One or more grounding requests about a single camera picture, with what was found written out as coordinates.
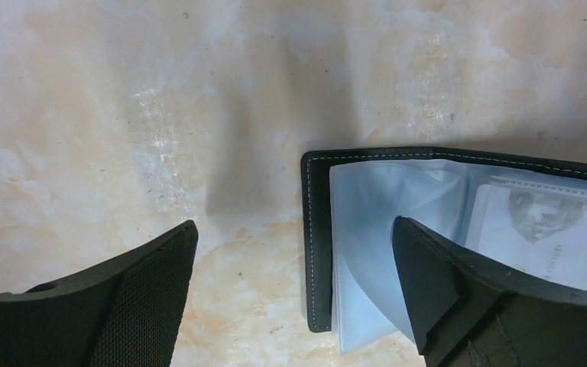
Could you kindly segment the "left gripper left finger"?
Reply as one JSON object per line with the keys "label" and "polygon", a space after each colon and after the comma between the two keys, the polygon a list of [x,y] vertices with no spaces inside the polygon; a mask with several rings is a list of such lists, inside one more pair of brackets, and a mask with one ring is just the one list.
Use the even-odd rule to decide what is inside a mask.
{"label": "left gripper left finger", "polygon": [[83,271],[0,293],[0,366],[168,366],[197,242],[186,221]]}

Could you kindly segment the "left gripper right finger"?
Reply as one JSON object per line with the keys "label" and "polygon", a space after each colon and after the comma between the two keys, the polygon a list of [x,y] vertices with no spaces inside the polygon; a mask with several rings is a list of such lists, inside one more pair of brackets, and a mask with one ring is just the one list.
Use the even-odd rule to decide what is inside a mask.
{"label": "left gripper right finger", "polygon": [[428,366],[587,366],[587,291],[464,248],[411,218],[393,250]]}

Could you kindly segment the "black leather card holder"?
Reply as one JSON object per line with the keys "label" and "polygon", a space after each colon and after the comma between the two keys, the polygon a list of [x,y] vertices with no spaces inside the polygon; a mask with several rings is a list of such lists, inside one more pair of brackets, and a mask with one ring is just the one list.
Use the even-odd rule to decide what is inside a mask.
{"label": "black leather card holder", "polygon": [[394,260],[398,217],[587,291],[587,164],[406,147],[310,151],[300,168],[307,324],[336,333],[343,353],[395,331],[417,347]]}

